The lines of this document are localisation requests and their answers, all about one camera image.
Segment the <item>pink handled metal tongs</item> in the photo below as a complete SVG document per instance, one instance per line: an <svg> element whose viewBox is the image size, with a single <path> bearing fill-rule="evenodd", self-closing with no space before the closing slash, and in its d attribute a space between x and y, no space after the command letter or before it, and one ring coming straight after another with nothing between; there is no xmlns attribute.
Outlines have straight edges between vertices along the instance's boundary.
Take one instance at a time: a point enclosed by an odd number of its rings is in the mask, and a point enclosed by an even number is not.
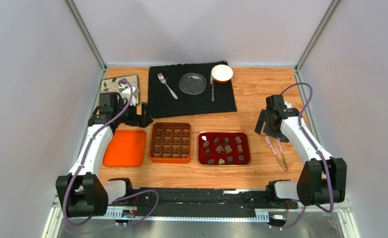
<svg viewBox="0 0 388 238"><path fill-rule="evenodd" d="M275 159L278 162L279 166L281 167L281 169L284 172L287 172L288 171L288 165L287 165L286 159L285 159L284 154L283 154L283 150L282 150L282 147L281 147L280 140L276 139L276 145L277 145L278 152L276 152L274 146L270 142L270 138L267 135L265 136L265 141L266 141L268 147L270 148L271 153L273 154L273 156L275 157Z"/></svg>

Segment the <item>orange chocolate box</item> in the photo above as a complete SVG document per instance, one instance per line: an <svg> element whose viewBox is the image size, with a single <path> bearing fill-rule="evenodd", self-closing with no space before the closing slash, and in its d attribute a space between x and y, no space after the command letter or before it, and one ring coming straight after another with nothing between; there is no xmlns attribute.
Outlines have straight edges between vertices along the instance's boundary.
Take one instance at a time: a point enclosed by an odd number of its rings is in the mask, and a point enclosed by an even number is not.
<svg viewBox="0 0 388 238"><path fill-rule="evenodd" d="M156 122L152 127L149 157L153 163L187 164L191 160L188 123Z"/></svg>

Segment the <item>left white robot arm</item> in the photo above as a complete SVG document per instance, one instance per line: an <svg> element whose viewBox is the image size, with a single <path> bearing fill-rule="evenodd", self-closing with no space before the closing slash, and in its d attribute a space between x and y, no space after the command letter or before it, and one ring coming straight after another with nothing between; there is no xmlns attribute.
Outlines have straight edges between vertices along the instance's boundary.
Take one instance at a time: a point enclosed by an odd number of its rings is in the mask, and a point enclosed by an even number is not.
<svg viewBox="0 0 388 238"><path fill-rule="evenodd" d="M146 128L152 123L146 103L137 114L137 93L100 94L87 127L87 137L77 161L67 175L59 176L55 187L62 211L67 218L97 217L106 214L108 205L132 193L128 178L113 178L102 184L101 165L139 167L144 158L146 133L118 131L121 125Z"/></svg>

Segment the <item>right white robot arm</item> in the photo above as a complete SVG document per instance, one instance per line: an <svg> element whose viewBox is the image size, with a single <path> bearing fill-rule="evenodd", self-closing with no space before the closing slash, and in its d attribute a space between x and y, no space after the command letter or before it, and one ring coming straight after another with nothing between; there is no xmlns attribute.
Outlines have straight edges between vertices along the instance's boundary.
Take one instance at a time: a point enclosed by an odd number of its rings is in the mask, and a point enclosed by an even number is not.
<svg viewBox="0 0 388 238"><path fill-rule="evenodd" d="M282 95L266 98L255 127L277 144L291 143L303 169L297 181L271 181L267 188L278 199L300 201L304 206L342 203L345 199L347 164L343 158L333 157L312 135L296 108L289 108Z"/></svg>

